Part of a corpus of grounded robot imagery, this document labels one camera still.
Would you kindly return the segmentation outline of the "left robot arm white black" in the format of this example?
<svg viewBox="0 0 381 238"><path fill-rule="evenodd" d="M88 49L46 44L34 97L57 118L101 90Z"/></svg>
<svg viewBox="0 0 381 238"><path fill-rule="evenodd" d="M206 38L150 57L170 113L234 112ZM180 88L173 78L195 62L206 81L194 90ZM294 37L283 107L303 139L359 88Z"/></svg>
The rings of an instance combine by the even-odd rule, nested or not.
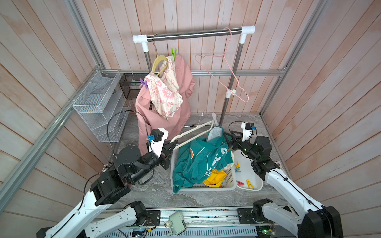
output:
<svg viewBox="0 0 381 238"><path fill-rule="evenodd" d="M172 152L178 141L164 144L161 153L141 155L138 147L124 148L112 166L99 174L98 179L85 193L82 201L58 224L40 229L38 238L103 238L129 226L157 226L160 214L148 212L141 201L128 204L121 212L95 221L103 211L131 192L131 185L161 165L168 168Z"/></svg>

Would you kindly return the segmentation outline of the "white perforated laundry basket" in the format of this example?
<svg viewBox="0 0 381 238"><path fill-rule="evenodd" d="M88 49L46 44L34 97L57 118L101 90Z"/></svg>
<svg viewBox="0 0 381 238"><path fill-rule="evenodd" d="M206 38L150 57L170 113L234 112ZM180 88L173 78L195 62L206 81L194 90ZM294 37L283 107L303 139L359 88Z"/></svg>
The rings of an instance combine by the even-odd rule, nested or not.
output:
<svg viewBox="0 0 381 238"><path fill-rule="evenodd" d="M176 162L178 160L179 154L179 146L176 146L172 153L171 158L171 167L170 167L170 180L171 187L174 188L173 185L173 170L175 168ZM230 191L236 188L236 175L235 175L235 167L232 166L228 170L225 171L226 177L219 188L208 187L205 184L195 184L191 188L182 188L179 192L207 192L207 191Z"/></svg>

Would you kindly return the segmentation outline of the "floral pink white garment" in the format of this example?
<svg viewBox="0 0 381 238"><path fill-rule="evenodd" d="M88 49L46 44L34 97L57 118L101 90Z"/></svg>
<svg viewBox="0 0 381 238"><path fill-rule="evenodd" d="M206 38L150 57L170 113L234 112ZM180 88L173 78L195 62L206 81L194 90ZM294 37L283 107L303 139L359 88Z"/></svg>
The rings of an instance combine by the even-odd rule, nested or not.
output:
<svg viewBox="0 0 381 238"><path fill-rule="evenodd" d="M150 72L145 77L151 102L157 113L165 119L173 117L183 103L183 98L179 93L174 59L172 56L167 58L168 67L162 74L157 76L155 73ZM163 62L156 68L156 73L162 68L162 64Z"/></svg>

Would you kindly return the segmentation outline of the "green sweatshirt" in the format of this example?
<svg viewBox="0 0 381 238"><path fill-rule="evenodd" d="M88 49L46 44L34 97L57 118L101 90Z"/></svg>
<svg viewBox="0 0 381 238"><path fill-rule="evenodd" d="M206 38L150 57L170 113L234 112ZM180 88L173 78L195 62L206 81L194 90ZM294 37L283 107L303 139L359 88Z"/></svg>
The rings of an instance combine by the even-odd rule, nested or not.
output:
<svg viewBox="0 0 381 238"><path fill-rule="evenodd" d="M213 169L226 171L232 167L234 155L229 138L222 127L214 127L207 137L198 137L181 146L173 170L173 192L203 183Z"/></svg>

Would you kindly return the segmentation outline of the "white plastic tray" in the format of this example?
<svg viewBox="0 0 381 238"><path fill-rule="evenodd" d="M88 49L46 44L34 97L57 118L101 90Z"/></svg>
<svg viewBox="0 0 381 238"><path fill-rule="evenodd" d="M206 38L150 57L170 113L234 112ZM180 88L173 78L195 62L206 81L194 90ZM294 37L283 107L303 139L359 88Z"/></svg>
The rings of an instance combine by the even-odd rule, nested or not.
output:
<svg viewBox="0 0 381 238"><path fill-rule="evenodd" d="M235 164L239 162L241 172L235 172L236 181L241 181L245 185L237 186L239 189L248 190L248 191L260 191L263 188L262 179L254 172L251 166L251 160L246 158L242 151L236 150L234 153ZM252 185L255 187L254 190L248 189L246 180L250 180Z"/></svg>

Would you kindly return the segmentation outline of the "pink wire hanger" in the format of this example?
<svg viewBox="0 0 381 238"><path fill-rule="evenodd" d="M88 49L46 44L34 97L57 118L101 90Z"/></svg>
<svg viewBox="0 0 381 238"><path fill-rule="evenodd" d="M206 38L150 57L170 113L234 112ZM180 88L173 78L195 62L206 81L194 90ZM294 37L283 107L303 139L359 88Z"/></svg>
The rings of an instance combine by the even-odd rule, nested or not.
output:
<svg viewBox="0 0 381 238"><path fill-rule="evenodd" d="M242 102L244 103L248 103L250 97L248 95L248 93L245 91L245 89L240 85L240 82L239 82L239 79L236 75L236 69L233 69L233 67L229 64L229 61L227 60L226 58L226 55L228 53L228 48L230 46L230 42L232 40L232 36L233 36L233 31L231 28L228 28L228 27L225 27L226 30L228 30L229 32L229 37L227 38L226 40L226 43L225 43L225 48L224 48L224 52L223 54L221 55L196 55L194 57L194 59L196 60L196 62L200 65L200 68L201 69L204 69L206 70L206 72L214 79L216 79L222 86L224 86L226 89L227 89L227 93L226 93L226 96L228 96L227 98L229 99L232 95L234 95L235 97L237 97L239 100L241 100ZM241 47L244 45L245 41L246 41L246 37L247 35L251 35L251 34L254 34L255 32L255 29L256 27L255 26L242 26L242 32L240 34L240 39L239 39L239 44L238 44L238 47ZM217 79L214 74L211 73L210 69L204 67L202 65L202 59L204 58L221 58L221 68L222 69L228 69L229 72L231 73L231 76L233 76L233 79L237 82L237 86L239 89L242 90L242 92L247 96L247 99L244 100L242 99L235 91L235 89L230 89L230 86L226 86L225 84L223 84L222 82L219 81L219 79Z"/></svg>

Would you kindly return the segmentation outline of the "yellow-green plastic hanger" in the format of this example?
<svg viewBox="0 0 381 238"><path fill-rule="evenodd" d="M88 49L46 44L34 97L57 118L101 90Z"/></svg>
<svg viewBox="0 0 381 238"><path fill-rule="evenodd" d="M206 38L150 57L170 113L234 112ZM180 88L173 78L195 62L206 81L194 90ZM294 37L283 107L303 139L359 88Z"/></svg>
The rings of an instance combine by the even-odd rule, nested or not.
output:
<svg viewBox="0 0 381 238"><path fill-rule="evenodd" d="M161 62L163 62L162 68L160 68L159 72L156 73L156 68L159 66L159 64ZM152 65L151 72L155 73L157 76L159 76L160 74L162 74L166 70L167 67L168 67L168 58L164 55L158 55L157 58L155 59L153 65Z"/></svg>

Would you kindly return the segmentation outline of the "yellow jacket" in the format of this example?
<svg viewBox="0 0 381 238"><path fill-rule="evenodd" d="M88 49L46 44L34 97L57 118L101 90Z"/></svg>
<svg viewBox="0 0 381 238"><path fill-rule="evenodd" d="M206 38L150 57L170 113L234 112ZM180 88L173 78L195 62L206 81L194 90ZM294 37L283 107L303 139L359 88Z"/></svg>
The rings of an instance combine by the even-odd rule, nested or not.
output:
<svg viewBox="0 0 381 238"><path fill-rule="evenodd" d="M227 174L224 170L213 169L210 176L203 182L204 185L211 188L220 188Z"/></svg>

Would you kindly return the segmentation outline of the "dark mesh wall basket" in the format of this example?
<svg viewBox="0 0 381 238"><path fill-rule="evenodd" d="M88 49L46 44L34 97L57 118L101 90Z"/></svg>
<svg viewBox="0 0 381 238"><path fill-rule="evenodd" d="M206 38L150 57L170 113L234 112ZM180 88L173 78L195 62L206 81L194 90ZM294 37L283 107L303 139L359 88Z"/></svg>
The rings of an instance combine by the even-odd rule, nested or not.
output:
<svg viewBox="0 0 381 238"><path fill-rule="evenodd" d="M147 73L123 73L119 86L127 100L136 100L141 89L141 81L144 80Z"/></svg>

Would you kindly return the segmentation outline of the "red clothespin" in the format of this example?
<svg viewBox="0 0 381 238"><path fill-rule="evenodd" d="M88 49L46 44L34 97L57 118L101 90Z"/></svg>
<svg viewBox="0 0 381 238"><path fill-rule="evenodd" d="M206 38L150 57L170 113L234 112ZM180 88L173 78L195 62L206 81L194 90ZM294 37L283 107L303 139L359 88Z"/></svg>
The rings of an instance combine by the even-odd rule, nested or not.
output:
<svg viewBox="0 0 381 238"><path fill-rule="evenodd" d="M244 186L245 184L243 183L243 182L241 182L241 181L236 181L236 183L237 183L237 186Z"/></svg>

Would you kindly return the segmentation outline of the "purple clothespin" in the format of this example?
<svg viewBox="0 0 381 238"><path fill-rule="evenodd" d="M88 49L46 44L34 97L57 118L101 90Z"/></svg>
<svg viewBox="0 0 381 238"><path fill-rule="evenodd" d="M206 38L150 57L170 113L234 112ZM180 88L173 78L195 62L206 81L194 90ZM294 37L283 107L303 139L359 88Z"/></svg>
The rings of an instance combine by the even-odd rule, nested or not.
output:
<svg viewBox="0 0 381 238"><path fill-rule="evenodd" d="M148 84L145 79L140 78L140 88L146 88L148 89Z"/></svg>

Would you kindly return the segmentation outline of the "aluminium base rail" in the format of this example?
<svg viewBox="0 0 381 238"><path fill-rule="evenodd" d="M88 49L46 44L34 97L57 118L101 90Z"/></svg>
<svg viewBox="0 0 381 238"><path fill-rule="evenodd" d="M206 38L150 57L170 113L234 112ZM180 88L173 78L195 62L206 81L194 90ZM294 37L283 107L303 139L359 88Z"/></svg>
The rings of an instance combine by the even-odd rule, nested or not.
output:
<svg viewBox="0 0 381 238"><path fill-rule="evenodd" d="M132 217L129 209L102 213L80 238L292 238L280 225L258 223L243 207L161 208L147 210L140 225L122 224Z"/></svg>

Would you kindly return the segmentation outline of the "white hanger with metal hook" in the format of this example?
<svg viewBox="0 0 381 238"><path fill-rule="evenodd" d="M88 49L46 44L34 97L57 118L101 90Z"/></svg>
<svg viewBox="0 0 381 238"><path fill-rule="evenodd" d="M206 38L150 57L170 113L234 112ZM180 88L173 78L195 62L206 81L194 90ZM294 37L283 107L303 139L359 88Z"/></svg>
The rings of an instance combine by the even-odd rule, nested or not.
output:
<svg viewBox="0 0 381 238"><path fill-rule="evenodd" d="M196 137L209 133L216 125L218 125L216 113L206 113L203 111L198 115L191 115L190 120L183 126L180 134L175 136L170 142L176 140L191 141Z"/></svg>

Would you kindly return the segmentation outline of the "pink jacket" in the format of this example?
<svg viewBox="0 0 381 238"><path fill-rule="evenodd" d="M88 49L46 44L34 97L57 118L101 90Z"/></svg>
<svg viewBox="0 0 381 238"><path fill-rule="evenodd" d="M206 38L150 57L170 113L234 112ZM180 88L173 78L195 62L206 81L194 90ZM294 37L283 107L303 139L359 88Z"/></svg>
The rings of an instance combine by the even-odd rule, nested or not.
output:
<svg viewBox="0 0 381 238"><path fill-rule="evenodd" d="M168 140L177 136L191 115L189 98L194 91L195 79L181 55L169 56L167 68L157 76L150 72L136 99L138 112L139 149L148 152L147 139L153 129L164 128Z"/></svg>

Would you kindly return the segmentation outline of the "metal clothes rack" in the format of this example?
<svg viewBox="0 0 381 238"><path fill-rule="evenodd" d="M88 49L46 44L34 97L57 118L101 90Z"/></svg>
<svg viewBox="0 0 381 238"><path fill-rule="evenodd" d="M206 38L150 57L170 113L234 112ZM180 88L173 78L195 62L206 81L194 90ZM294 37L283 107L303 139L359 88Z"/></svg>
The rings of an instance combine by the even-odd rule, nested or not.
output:
<svg viewBox="0 0 381 238"><path fill-rule="evenodd" d="M210 76L212 78L215 78L216 75L230 77L229 84L228 86L225 87L226 88L225 101L223 104L223 109L222 109L222 113L219 120L219 125L221 126L224 121L227 105L231 96L233 95L237 97L238 99L240 99L240 97L236 94L236 91L233 89L233 81L238 81L237 68L238 68L240 57L243 51L243 46L246 41L246 37L248 35L253 35L255 31L256 31L256 27L252 25L252 26L242 26L242 27L232 28L232 29L226 27L224 29L219 29L219 30L202 30L202 31L193 31L193 32L166 33L166 34L155 34L155 35L134 35L133 42L135 44L142 45L143 52L146 56L147 65L149 67L152 67L152 63L150 61L150 56L149 56L149 48L148 48L149 42L154 43L154 42L169 41L169 40L184 40L184 39L239 35L240 36L239 44L236 51L236 56L234 59L233 66L231 67L226 59L229 43L225 45L224 53L223 55L220 56L223 59L223 61L226 63L226 65L228 66L229 68L228 71L226 70L214 71L214 70L206 69L203 66L201 67L202 68L201 73L204 76Z"/></svg>

